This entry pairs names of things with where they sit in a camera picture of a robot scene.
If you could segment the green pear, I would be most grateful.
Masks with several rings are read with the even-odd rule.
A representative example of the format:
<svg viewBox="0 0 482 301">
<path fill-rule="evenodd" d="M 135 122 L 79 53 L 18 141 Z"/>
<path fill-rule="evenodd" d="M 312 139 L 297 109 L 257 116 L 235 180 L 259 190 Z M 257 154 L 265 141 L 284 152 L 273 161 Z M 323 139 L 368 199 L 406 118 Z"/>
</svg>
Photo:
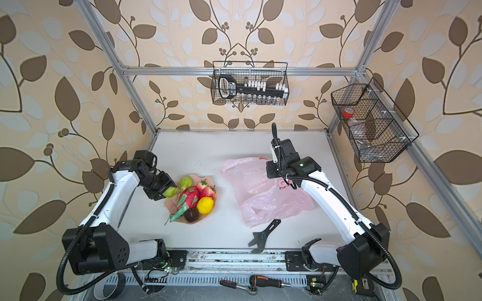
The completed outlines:
<svg viewBox="0 0 482 301">
<path fill-rule="evenodd" d="M 176 187 L 169 187 L 162 195 L 165 198 L 172 198 L 175 196 L 176 193 L 177 193 Z"/>
</svg>

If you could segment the peach fruit plate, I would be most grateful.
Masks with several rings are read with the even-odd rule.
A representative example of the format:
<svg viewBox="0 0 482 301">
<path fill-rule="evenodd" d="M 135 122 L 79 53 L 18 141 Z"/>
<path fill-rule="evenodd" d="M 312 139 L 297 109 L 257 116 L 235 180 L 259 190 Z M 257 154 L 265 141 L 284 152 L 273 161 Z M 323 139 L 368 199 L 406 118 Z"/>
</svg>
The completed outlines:
<svg viewBox="0 0 482 301">
<path fill-rule="evenodd" d="M 210 177 L 185 176 L 177 183 L 177 190 L 169 189 L 165 202 L 168 210 L 166 223 L 194 224 L 214 212 L 219 196 L 218 189 Z"/>
</svg>

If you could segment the pink plastic bag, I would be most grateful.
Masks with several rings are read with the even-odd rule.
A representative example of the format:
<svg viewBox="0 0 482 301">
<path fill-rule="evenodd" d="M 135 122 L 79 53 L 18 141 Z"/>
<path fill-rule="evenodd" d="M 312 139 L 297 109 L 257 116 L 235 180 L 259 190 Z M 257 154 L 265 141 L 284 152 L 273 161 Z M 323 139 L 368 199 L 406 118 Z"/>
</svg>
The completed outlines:
<svg viewBox="0 0 482 301">
<path fill-rule="evenodd" d="M 249 228 L 315 209 L 312 197 L 301 188 L 293 189 L 281 178 L 269 179 L 267 162 L 265 158 L 230 159 L 221 167 Z"/>
</svg>

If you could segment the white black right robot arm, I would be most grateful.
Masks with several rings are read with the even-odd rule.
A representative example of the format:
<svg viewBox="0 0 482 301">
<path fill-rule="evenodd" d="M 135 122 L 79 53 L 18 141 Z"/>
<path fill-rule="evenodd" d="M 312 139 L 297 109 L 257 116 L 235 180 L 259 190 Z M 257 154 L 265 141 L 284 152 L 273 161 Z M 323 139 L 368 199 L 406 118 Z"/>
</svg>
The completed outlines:
<svg viewBox="0 0 482 301">
<path fill-rule="evenodd" d="M 355 209 L 331 184 L 321 166 L 312 158 L 300 158 L 289 139 L 277 136 L 271 125 L 273 159 L 266 164 L 269 179 L 282 179 L 292 189 L 307 193 L 338 229 L 344 243 L 324 245 L 316 240 L 308 246 L 308 258 L 316 264 L 342 268 L 355 280 L 370 278 L 389 290 L 402 286 L 402 274 L 389 252 L 390 233 L 383 224 L 373 224 Z"/>
</svg>

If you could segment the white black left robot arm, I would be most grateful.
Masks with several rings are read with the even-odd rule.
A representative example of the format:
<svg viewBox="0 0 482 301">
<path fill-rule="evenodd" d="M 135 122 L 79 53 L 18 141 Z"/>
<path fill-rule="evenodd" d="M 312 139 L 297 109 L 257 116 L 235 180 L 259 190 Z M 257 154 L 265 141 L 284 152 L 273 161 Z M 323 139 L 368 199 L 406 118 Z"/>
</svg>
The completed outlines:
<svg viewBox="0 0 482 301">
<path fill-rule="evenodd" d="M 161 265 L 169 263 L 169 253 L 161 238 L 129 243 L 119 233 L 119 227 L 131 203 L 134 192 L 142 188 L 154 201 L 164 199 L 164 193 L 176 184 L 157 168 L 158 158 L 148 150 L 138 150 L 133 159 L 117 162 L 107 168 L 108 186 L 94 209 L 76 228 L 65 231 L 62 244 L 65 254 L 57 273 L 56 287 L 64 295 L 76 295 L 93 287 L 112 273 L 144 261 Z M 97 274 L 78 288 L 64 282 L 66 267 L 75 275 Z"/>
</svg>

